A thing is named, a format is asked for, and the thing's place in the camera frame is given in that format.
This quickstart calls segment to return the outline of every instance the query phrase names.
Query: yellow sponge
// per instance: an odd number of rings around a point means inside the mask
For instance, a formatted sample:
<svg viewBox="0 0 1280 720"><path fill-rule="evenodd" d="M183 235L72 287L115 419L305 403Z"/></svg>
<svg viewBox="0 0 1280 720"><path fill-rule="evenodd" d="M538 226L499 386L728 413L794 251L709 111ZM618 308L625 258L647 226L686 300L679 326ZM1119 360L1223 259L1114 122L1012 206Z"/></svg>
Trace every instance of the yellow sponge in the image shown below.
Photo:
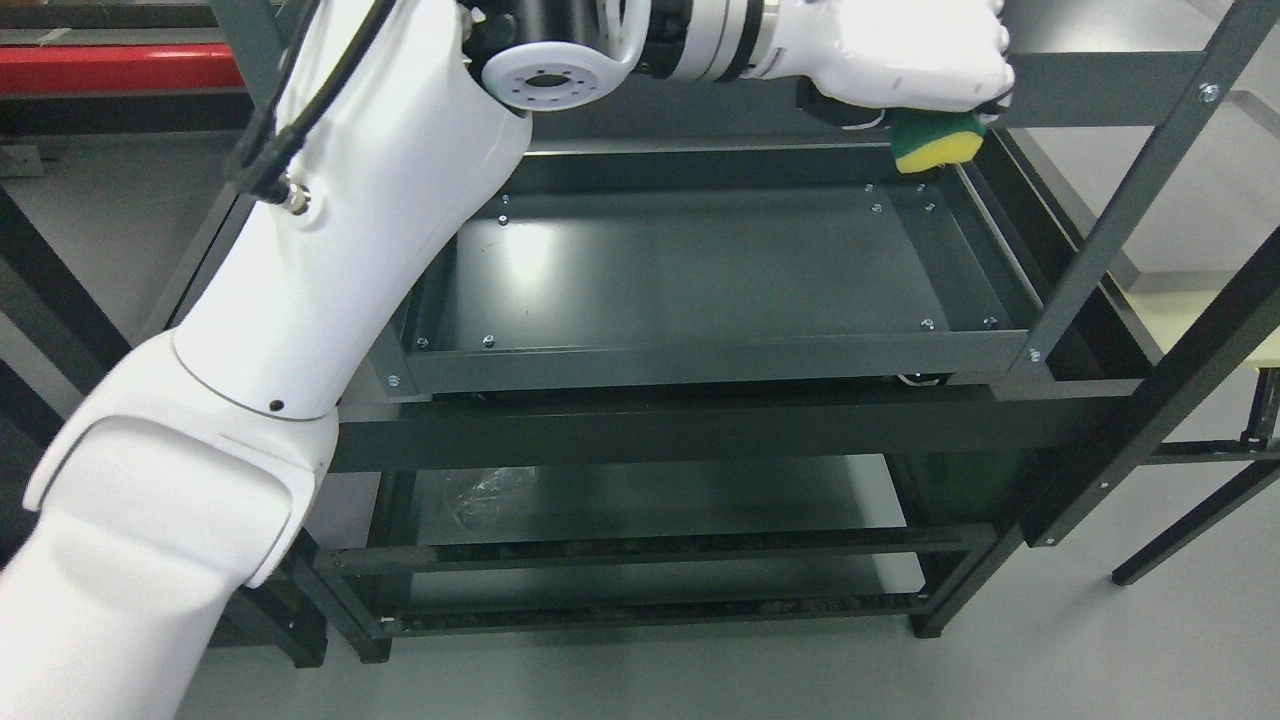
<svg viewBox="0 0 1280 720"><path fill-rule="evenodd" d="M896 110L890 146L900 173L923 173L938 165L973 160L986 133L987 128L972 113Z"/></svg>

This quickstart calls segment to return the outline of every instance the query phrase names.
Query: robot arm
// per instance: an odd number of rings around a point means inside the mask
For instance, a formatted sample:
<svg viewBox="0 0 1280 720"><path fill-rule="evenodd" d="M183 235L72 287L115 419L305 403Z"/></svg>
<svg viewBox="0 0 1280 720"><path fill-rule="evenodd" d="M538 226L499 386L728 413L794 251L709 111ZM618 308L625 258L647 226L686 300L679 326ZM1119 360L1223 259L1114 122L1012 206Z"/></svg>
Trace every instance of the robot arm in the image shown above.
<svg viewBox="0 0 1280 720"><path fill-rule="evenodd" d="M320 3L279 97L282 120L307 113L383 1ZM639 61L637 33L653 29L640 22L648 0L625 13L614 0L466 5L390 6L288 155L289 192L259 204L187 319L122 361L50 446L24 500L41 511L36 532L0 574L0 717L172 716L229 594L265 580L297 534L361 357L524 155L524 109L603 96ZM568 22L556 15L564 8ZM721 26L695 32L709 8ZM687 0L687 67L709 63L703 76L759 55L767 67L744 65L744 77L812 73L850 102L934 109L970 109L1011 82L992 69L1004 40L991 0ZM776 14L772 33L764 9ZM707 38L731 24L744 32L749 12L760 13L756 41L708 60ZM891 53L882 42L859 55L849 44L870 28L829 26L856 26L863 12L860 22L895 32L963 15L964 45L983 59L943 72L931 44ZM495 40L503 27L511 32ZM805 33L822 47L805 46ZM922 79L933 76L945 79Z"/></svg>

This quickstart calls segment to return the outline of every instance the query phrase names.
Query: bolt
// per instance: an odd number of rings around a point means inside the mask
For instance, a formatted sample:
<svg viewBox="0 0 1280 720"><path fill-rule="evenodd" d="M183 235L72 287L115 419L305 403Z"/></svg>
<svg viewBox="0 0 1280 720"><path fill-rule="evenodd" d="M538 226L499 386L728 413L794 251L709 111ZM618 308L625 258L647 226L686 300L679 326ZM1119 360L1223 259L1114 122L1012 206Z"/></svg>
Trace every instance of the bolt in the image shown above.
<svg viewBox="0 0 1280 720"><path fill-rule="evenodd" d="M311 191L307 186L289 182L289 193L284 199L284 209L291 215L306 215L311 208Z"/></svg>
<svg viewBox="0 0 1280 720"><path fill-rule="evenodd" d="M1201 102L1217 102L1217 99L1222 96L1222 88L1216 83L1206 82L1201 85Z"/></svg>

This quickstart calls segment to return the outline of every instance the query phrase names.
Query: shelf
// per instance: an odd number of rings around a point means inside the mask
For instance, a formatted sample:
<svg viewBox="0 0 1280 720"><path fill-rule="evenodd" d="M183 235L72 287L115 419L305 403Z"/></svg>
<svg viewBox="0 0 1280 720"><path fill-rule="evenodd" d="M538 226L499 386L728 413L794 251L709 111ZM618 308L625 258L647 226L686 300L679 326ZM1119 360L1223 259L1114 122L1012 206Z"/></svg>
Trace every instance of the shelf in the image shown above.
<svg viewBox="0 0 1280 720"><path fill-rule="evenodd" d="M1004 373L1032 299L1000 242L879 145L534 155L428 270L407 364L425 393Z"/></svg>

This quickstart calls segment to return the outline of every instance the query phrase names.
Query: metal beam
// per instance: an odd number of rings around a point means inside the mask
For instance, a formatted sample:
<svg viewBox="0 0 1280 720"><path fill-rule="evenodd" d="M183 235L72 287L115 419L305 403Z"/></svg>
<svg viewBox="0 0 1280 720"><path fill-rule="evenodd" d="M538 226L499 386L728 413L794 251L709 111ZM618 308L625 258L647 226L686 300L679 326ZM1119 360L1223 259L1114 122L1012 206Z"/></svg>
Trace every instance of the metal beam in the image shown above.
<svg viewBox="0 0 1280 720"><path fill-rule="evenodd" d="M1280 369L1263 368L1258 372L1249 421L1244 427L1240 442L1251 450L1265 450L1275 438L1277 411L1280 411Z"/></svg>
<svg viewBox="0 0 1280 720"><path fill-rule="evenodd" d="M924 601L915 593L890 593L490 612L407 612L397 618L401 629L396 637L860 618L920 612L923 606Z"/></svg>
<svg viewBox="0 0 1280 720"><path fill-rule="evenodd" d="M1204 530L1219 524L1251 498L1280 479L1280 461L1254 462L1228 480L1208 500L1196 506L1160 537L1151 541L1133 557L1116 568L1111 580L1117 585L1132 585L1155 570L1175 552L1187 547Z"/></svg>
<svg viewBox="0 0 1280 720"><path fill-rule="evenodd" d="M893 387L663 397L404 405L397 420L344 423L335 473L815 457L1071 447L1128 396L1116 383L1042 383L1001 400L991 388Z"/></svg>
<svg viewBox="0 0 1280 720"><path fill-rule="evenodd" d="M1280 228L1169 351L1120 411L1048 471L1023 520L1033 546L1056 544L1280 324Z"/></svg>
<svg viewBox="0 0 1280 720"><path fill-rule="evenodd" d="M253 638L284 651L294 667L324 664L329 642L325 619L305 597L296 607L289 607L269 585L238 588L223 614Z"/></svg>
<svg viewBox="0 0 1280 720"><path fill-rule="evenodd" d="M209 5L253 104L266 106L280 79L280 56L288 37L276 24L276 9L266 0L209 0Z"/></svg>
<svg viewBox="0 0 1280 720"><path fill-rule="evenodd" d="M102 309L0 188L0 311L81 392L129 351Z"/></svg>
<svg viewBox="0 0 1280 720"><path fill-rule="evenodd" d="M861 528L785 533L728 533L539 542L466 543L338 550L329 561L342 575L396 575L518 568L708 562L764 557L817 557L888 552L984 550L987 525Z"/></svg>
<svg viewBox="0 0 1280 720"><path fill-rule="evenodd" d="M293 557L287 569L288 577L302 594L307 597L324 614L325 619L342 633L351 647L360 656L361 662L387 662L392 652L392 642L385 638L374 638L361 626L360 623L347 610L347 605L333 593L329 584L320 578L312 568L316 543L311 536L303 530L293 541Z"/></svg>
<svg viewBox="0 0 1280 720"><path fill-rule="evenodd" d="M1047 355L1093 293L1125 241L1190 150L1219 102L1280 18L1280 0L1236 0L1206 47L1206 59L1169 120L1157 127L1044 305L1015 366Z"/></svg>
<svg viewBox="0 0 1280 720"><path fill-rule="evenodd" d="M1190 465L1197 462L1252 462L1280 460L1280 441L1249 447L1234 439L1161 443L1143 465Z"/></svg>

